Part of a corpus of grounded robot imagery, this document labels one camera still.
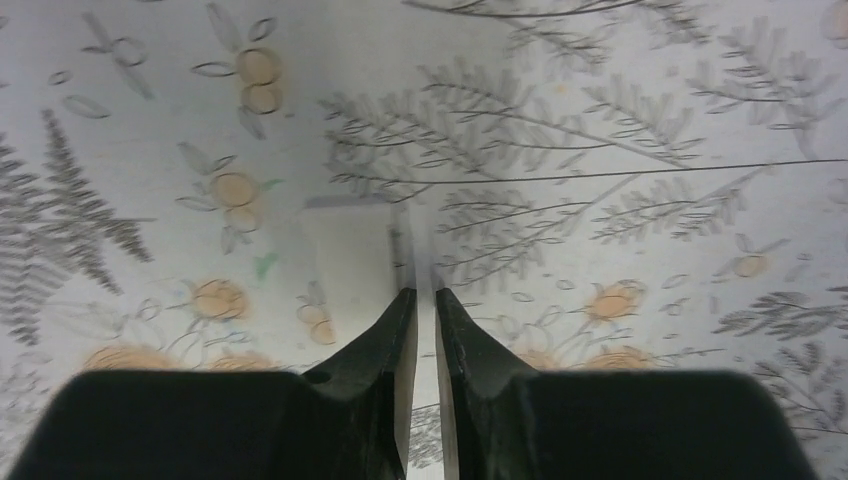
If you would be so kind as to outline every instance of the floral pattern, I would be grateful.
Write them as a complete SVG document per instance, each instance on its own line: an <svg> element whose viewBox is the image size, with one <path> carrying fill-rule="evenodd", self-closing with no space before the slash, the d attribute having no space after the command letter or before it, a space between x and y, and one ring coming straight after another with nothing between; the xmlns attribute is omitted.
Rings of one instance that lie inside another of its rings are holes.
<svg viewBox="0 0 848 480"><path fill-rule="evenodd" d="M376 195L529 365L745 372L848 478L846 0L7 3L0 474L76 372L338 351L299 218Z"/></svg>

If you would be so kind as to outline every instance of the green spot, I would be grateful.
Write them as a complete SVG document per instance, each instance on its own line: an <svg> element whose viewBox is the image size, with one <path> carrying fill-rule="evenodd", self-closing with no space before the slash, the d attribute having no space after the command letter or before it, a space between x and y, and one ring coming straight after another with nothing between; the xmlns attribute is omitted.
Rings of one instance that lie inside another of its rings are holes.
<svg viewBox="0 0 848 480"><path fill-rule="evenodd" d="M256 267L256 278L260 282L265 281L265 277L268 276L268 270L271 269L271 266L274 265L274 262L278 258L280 256L274 252L268 253L264 257L253 257L253 266Z"/></svg>
<svg viewBox="0 0 848 480"><path fill-rule="evenodd" d="M274 185L276 185L278 183L283 183L283 182L285 182L285 180L283 180L282 178L275 178L273 180L268 180L266 182L263 182L262 187L261 187L262 191L267 192L268 190L271 190L272 188L274 188Z"/></svg>

